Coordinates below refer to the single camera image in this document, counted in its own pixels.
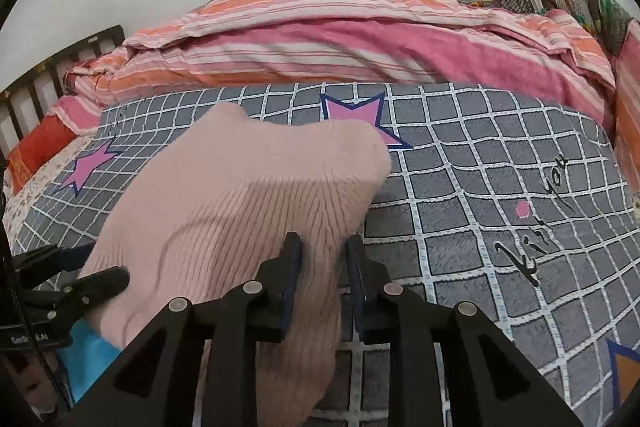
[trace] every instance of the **pillow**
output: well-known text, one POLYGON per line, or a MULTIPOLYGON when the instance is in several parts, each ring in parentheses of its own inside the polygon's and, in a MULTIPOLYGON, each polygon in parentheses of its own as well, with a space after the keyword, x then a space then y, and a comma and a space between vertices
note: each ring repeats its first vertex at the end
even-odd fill
POLYGON ((14 194, 46 162, 62 151, 76 134, 60 118, 45 116, 34 129, 16 145, 7 156, 7 169, 14 181, 14 194))
POLYGON ((81 95, 66 94, 49 109, 78 136, 93 136, 98 129, 102 106, 81 95))

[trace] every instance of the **orange triangle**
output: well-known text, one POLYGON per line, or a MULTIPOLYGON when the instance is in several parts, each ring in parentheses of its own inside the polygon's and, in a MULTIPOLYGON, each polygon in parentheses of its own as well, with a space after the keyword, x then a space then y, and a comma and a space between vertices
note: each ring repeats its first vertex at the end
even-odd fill
POLYGON ((636 383, 638 383, 638 380, 640 380, 640 362, 631 360, 618 353, 615 354, 615 357, 618 367, 618 390, 620 393, 620 403, 622 404, 636 383))

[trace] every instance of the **metal screw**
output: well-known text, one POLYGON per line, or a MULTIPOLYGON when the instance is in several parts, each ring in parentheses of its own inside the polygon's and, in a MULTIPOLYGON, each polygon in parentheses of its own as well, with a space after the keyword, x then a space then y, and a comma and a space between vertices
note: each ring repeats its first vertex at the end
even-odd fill
POLYGON ((478 308, 476 308, 473 302, 460 302, 460 304, 458 304, 458 311, 467 317, 473 317, 478 311, 478 308))
POLYGON ((181 312, 183 310, 185 310, 187 308, 187 306, 189 305, 189 303, 187 302, 187 299, 183 298, 183 297, 177 297, 175 299, 173 299, 170 303, 169 303, 169 309, 172 312, 181 312))
POLYGON ((400 295, 404 291, 402 285, 397 282, 388 282, 383 289, 387 295, 400 295))
POLYGON ((262 291, 262 283, 260 281, 249 281, 244 283, 242 289, 244 293, 248 293, 249 295, 260 293, 260 291, 262 291))

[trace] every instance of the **gray plaid bedsheet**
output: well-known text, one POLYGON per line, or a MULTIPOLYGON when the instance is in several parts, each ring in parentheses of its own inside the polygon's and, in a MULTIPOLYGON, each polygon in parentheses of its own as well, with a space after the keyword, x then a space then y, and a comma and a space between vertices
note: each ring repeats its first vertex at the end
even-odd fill
MULTIPOLYGON (((77 196, 60 190, 70 164, 29 211, 15 253, 95 239, 146 161, 215 103, 296 125, 325 117, 325 95, 348 106, 380 93, 378 124, 405 145, 390 152, 392 174, 361 230, 369 256, 430 301, 475 302, 587 427, 602 425, 612 411, 606 339, 640 344, 638 226, 603 130, 559 105, 457 84, 251 86, 126 103, 105 110, 82 155, 109 140, 120 154, 77 196)), ((305 427, 386 426, 388 346, 358 341, 344 279, 340 292, 334 381, 305 427)))

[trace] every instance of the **pink striped blanket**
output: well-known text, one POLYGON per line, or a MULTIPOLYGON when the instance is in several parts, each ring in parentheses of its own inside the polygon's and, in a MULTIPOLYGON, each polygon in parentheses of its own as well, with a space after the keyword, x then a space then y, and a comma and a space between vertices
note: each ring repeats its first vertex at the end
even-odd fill
POLYGON ((212 0, 65 75, 98 105, 302 81, 470 82, 576 108, 612 131, 606 55, 570 15, 456 0, 212 0))
POLYGON ((640 206, 640 22, 631 21, 616 67, 616 135, 620 169, 640 206))
POLYGON ((54 114, 77 136, 91 136, 98 129, 103 106, 84 96, 66 94, 61 97, 47 114, 54 114))

